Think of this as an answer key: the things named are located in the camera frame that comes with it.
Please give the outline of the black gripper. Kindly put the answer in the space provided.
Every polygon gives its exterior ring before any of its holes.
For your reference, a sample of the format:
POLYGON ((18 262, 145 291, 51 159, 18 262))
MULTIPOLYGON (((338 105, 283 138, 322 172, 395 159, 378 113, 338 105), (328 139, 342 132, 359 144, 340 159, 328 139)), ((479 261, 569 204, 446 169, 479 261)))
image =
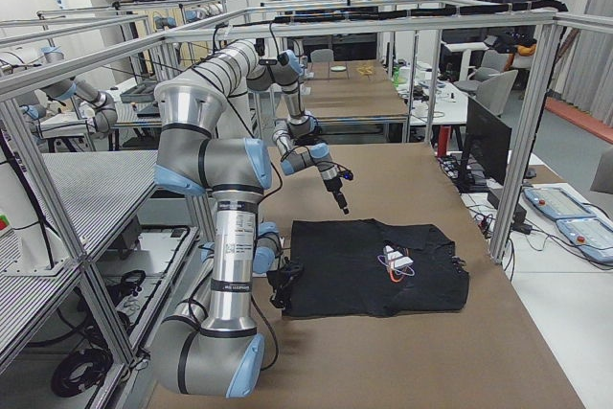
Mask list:
POLYGON ((331 179, 326 179, 324 181, 325 187, 328 192, 330 192, 336 203, 338 204, 339 209, 347 215, 349 211, 348 203, 345 196, 341 193, 342 181, 338 176, 335 176, 331 179))
POLYGON ((268 283, 273 289, 270 303, 275 308, 291 308, 293 285, 303 272, 304 265, 300 262, 286 262, 282 267, 266 272, 268 283))

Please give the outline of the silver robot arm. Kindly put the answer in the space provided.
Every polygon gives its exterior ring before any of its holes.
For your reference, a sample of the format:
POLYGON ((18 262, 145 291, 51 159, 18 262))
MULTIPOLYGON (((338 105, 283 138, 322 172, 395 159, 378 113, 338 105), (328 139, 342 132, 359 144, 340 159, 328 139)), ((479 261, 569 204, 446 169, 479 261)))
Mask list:
POLYGON ((260 139, 217 139, 226 89, 177 77, 157 85, 163 129, 155 182, 217 202, 214 253, 201 263, 191 293, 165 318, 151 344, 160 384, 178 394, 244 398, 258 381, 265 341, 251 316, 258 207, 272 184, 260 139))
POLYGON ((240 209, 255 213, 272 185, 273 171, 262 139, 237 112, 249 91, 260 92, 277 84, 288 110, 276 123, 273 141, 281 154, 281 168, 290 175, 316 168, 326 190, 342 211, 348 204, 341 188, 352 173, 334 162, 325 143, 300 147, 316 123, 301 98, 300 61, 287 50, 263 59, 254 42, 236 40, 161 83, 155 96, 166 106, 155 181, 185 195, 212 192, 218 199, 235 200, 240 209), (217 137, 218 122, 227 109, 235 110, 235 131, 217 137))

